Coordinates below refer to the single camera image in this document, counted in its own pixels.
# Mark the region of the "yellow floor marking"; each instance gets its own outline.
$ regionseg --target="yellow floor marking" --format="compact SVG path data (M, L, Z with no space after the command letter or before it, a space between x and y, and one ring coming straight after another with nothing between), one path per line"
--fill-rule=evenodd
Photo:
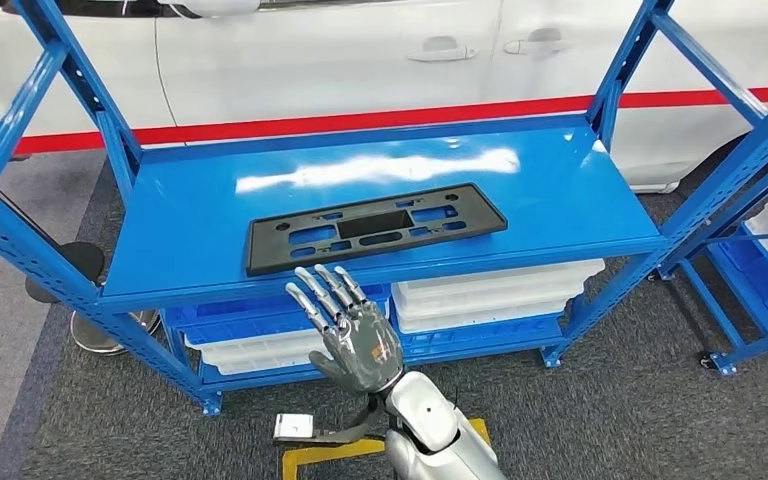
M487 433L487 424L482 418L474 418L469 421L478 435L490 445L490 435ZM287 450L281 458L283 480L297 480L299 466L312 463L327 462L340 458L359 457L371 453L384 451L384 442L381 440L363 439L348 445L339 447L308 447Z

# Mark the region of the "red stripe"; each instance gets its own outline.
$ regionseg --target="red stripe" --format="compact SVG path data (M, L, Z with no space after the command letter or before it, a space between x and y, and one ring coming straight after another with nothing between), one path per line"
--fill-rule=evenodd
M751 91L762 102L768 102L768 87L753 88ZM137 136L137 140L143 145L299 135L574 112L586 109L592 98L591 95L582 95L577 97L541 98L515 102L397 110L391 112L353 113L183 127L140 128L135 129L134 133ZM637 92L626 93L620 98L620 108L689 107L724 104L727 104L727 101L716 90ZM101 136L98 132L64 133L24 137L19 142L16 153L62 152L101 147Z

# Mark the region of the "car door handle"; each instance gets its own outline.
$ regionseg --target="car door handle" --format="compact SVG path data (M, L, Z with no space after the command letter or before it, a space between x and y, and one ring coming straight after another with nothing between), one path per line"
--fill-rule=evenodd
M540 55L552 56L565 50L567 42L562 39L560 30L554 27L538 28L528 35L507 42L503 48L509 55Z
M468 45L458 45L454 37L430 37L422 44L422 51L408 54L414 62L457 62L478 55L478 50Z

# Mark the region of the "robot finger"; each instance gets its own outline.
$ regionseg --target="robot finger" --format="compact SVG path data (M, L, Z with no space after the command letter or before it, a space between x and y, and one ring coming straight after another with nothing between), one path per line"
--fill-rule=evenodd
M331 294L328 293L328 290L322 288L322 285L319 284L319 281L313 275L311 275L307 269L296 267L294 272L296 276L301 279L301 281L305 282L305 285L310 288L313 294L316 295L316 299L319 300L322 308L325 309L331 319L335 322L338 322L338 320L343 316L343 311L340 309L340 307L337 306L337 302L331 298Z
M334 293L337 300L343 304L343 308L348 310L348 308L354 304L354 300L352 300L352 296L349 295L349 292L346 291L346 286L337 280L323 265L317 263L313 266L313 269L316 270L316 273L319 274L323 280L325 280L325 283L328 284L331 292Z
M316 304L307 298L307 295L305 295L302 289L293 282L288 282L287 285L284 286L284 290L286 290L287 293L293 297L296 303L302 307L302 310L304 310L305 315L307 315L307 318L310 320L310 323L316 327L319 333L324 334L329 325L328 322L326 322L322 317L322 314L319 313L319 309L316 308Z
M334 273L339 275L343 280L343 285L349 289L349 293L352 295L352 299L354 299L355 303L360 305L366 301L366 295L363 293L363 290L360 289L360 285L354 281L345 268L338 265L334 267Z

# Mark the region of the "blue shelf top surface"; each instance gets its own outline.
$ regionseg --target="blue shelf top surface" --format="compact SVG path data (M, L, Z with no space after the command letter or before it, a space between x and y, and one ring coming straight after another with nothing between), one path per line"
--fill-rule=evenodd
M209 158L199 147L149 152L102 301L281 294L292 272L245 272L251 220L465 182L507 230L337 263L361 284L390 283L642 253L663 241L583 118L530 120L355 132L344 134L355 143L328 146L299 137L296 149L293 139L238 144L246 153L208 145Z

